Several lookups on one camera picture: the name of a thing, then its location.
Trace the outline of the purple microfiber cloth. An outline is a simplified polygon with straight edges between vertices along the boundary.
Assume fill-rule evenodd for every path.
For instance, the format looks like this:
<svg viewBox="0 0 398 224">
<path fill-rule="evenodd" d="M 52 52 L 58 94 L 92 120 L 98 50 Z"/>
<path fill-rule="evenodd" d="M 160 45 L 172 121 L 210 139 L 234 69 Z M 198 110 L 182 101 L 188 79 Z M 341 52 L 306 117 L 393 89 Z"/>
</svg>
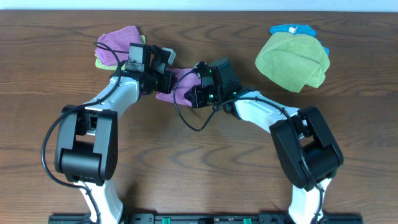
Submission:
<svg viewBox="0 0 398 224">
<path fill-rule="evenodd" d="M 186 73 L 188 73 L 190 71 L 189 68 L 184 68 L 184 69 L 168 68 L 167 70 L 170 71 L 170 72 L 174 72 L 175 77 L 176 77 L 177 80 L 179 80 L 181 77 L 183 77 L 184 74 L 186 74 Z M 190 101 L 188 101 L 184 97 L 184 94 L 188 90 L 190 90 L 193 86 L 199 85 L 200 83 L 201 83 L 201 80 L 194 73 L 188 74 L 178 84 L 177 91 L 176 91 L 176 94 L 175 94 L 176 104 L 185 105 L 185 106 L 191 106 L 192 103 Z M 158 100 L 162 100 L 162 101 L 166 101 L 166 102 L 169 102 L 169 103 L 173 103 L 174 102 L 173 94 L 174 94 L 174 91 L 171 91 L 169 94 L 157 92 L 156 98 Z"/>
</svg>

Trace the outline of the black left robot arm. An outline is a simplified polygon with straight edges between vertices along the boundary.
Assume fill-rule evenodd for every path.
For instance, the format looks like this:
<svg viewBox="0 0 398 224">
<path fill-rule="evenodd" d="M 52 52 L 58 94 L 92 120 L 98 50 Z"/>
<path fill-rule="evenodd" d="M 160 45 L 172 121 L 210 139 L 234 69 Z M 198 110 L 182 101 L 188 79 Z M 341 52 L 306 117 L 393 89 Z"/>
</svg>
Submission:
<svg viewBox="0 0 398 224">
<path fill-rule="evenodd" d="M 92 100 L 63 108 L 55 122 L 54 167 L 65 176 L 64 184 L 79 189 L 85 198 L 90 214 L 80 223 L 121 221 L 124 205 L 113 181 L 119 154 L 118 121 L 142 95 L 170 93 L 175 81 L 171 70 L 119 70 Z"/>
</svg>

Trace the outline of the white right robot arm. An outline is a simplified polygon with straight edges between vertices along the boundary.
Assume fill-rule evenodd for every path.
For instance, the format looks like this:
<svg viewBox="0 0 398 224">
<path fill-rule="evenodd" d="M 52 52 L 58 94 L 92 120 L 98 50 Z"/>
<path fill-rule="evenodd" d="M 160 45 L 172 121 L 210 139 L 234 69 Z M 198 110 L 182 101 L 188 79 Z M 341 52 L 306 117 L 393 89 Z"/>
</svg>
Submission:
<svg viewBox="0 0 398 224">
<path fill-rule="evenodd" d="M 320 223 L 328 185 L 343 153 L 318 108 L 276 103 L 252 88 L 224 91 L 199 85 L 184 97 L 193 108 L 212 106 L 271 134 L 282 170 L 293 185 L 288 213 L 294 223 Z"/>
</svg>

